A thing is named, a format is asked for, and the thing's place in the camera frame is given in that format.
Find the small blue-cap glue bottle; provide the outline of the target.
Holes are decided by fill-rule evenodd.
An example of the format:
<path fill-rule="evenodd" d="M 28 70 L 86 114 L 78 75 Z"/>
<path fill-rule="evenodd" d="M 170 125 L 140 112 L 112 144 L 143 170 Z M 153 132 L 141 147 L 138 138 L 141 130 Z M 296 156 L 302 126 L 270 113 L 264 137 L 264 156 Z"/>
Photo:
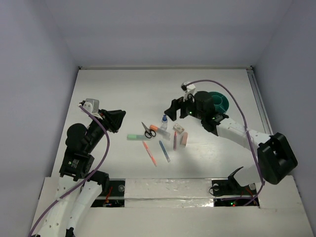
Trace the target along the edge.
<path fill-rule="evenodd" d="M 162 116 L 162 120 L 161 120 L 161 129 L 162 130 L 167 130 L 168 127 L 168 119 L 167 119 L 167 115 L 163 115 Z"/>

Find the white staples box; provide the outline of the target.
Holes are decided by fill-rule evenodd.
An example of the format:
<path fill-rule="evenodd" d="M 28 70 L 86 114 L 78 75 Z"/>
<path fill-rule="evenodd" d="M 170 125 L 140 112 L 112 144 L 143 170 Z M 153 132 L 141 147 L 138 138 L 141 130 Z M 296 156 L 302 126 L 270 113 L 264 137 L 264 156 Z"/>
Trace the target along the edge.
<path fill-rule="evenodd" d="M 181 134 L 185 131 L 184 127 L 182 127 L 178 123 L 174 124 L 173 129 L 179 134 Z"/>

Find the orange capped highlighter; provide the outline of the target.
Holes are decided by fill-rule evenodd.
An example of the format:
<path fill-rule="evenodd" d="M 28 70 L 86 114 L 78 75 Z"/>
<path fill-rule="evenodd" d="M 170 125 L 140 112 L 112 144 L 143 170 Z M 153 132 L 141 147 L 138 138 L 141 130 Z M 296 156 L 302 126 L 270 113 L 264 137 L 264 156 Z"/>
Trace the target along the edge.
<path fill-rule="evenodd" d="M 171 134 L 161 128 L 158 128 L 154 125 L 150 125 L 150 129 L 153 130 L 155 133 L 161 135 L 164 139 L 170 140 Z"/>

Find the pink eraser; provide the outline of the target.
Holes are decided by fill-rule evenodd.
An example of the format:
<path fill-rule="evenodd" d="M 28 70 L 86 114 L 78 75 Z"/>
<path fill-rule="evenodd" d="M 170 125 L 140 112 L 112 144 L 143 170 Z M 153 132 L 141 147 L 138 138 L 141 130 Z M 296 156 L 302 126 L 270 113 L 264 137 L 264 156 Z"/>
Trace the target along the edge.
<path fill-rule="evenodd" d="M 182 137 L 181 137 L 181 141 L 180 141 L 180 146 L 181 147 L 186 147 L 187 145 L 187 140 L 188 140 L 188 133 L 184 132 Z"/>

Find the green highlighter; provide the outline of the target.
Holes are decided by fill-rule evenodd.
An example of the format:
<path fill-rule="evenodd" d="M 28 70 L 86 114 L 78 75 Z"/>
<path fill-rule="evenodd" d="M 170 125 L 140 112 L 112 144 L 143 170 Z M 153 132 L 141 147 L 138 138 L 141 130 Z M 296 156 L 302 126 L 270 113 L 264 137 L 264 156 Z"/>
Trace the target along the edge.
<path fill-rule="evenodd" d="M 146 141 L 149 140 L 145 135 L 138 135 L 138 134 L 128 134 L 127 140 L 130 141 Z"/>

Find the black handled scissors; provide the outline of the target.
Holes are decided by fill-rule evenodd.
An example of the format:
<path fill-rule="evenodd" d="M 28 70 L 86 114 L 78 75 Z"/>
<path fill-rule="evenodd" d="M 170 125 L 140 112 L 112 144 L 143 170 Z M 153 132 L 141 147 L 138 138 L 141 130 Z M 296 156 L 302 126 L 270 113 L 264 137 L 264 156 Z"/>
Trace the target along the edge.
<path fill-rule="evenodd" d="M 144 135 L 146 138 L 151 139 L 156 137 L 156 132 L 150 128 L 148 128 L 143 122 L 141 122 L 142 126 L 144 127 Z"/>

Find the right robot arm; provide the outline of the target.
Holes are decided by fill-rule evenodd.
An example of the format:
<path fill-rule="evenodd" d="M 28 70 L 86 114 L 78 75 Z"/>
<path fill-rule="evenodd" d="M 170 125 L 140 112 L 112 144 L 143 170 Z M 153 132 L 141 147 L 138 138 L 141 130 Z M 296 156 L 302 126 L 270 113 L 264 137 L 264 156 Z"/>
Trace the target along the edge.
<path fill-rule="evenodd" d="M 206 131 L 251 151 L 254 165 L 238 168 L 233 178 L 227 181 L 231 193 L 238 194 L 252 183 L 268 182 L 276 185 L 298 165 L 283 134 L 270 135 L 249 129 L 225 113 L 216 111 L 209 92 L 199 91 L 195 95 L 187 94 L 172 100 L 165 114 L 175 121 L 178 113 L 181 119 L 187 116 L 199 119 Z"/>

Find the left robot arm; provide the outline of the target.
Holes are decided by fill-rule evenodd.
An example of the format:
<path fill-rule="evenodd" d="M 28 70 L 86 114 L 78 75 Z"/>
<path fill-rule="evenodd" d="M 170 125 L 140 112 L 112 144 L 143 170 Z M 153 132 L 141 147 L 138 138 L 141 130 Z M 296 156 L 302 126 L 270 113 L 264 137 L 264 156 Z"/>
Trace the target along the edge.
<path fill-rule="evenodd" d="M 92 122 L 88 127 L 76 123 L 68 128 L 54 202 L 38 218 L 43 221 L 42 227 L 37 233 L 31 231 L 31 237 L 76 236 L 96 198 L 109 190 L 109 175 L 98 168 L 91 169 L 94 162 L 91 153 L 103 136 L 118 132 L 126 112 L 83 111 Z"/>

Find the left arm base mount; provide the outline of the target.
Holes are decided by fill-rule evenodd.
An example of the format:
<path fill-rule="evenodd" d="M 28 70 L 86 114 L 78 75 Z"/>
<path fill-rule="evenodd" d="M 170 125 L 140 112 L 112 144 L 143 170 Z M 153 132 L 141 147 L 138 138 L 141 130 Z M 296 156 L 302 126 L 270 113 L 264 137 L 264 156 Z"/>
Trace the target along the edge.
<path fill-rule="evenodd" d="M 109 187 L 102 192 L 91 207 L 124 207 L 125 179 L 110 179 Z"/>

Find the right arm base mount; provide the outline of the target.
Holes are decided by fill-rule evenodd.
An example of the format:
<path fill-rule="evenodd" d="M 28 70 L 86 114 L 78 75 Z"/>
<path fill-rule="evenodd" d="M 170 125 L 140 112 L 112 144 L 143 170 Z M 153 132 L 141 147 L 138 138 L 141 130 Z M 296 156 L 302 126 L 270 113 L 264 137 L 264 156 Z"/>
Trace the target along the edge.
<path fill-rule="evenodd" d="M 215 179 L 208 192 L 214 197 L 215 207 L 259 206 L 257 197 L 247 204 L 257 194 L 255 184 L 242 187 L 228 179 Z"/>

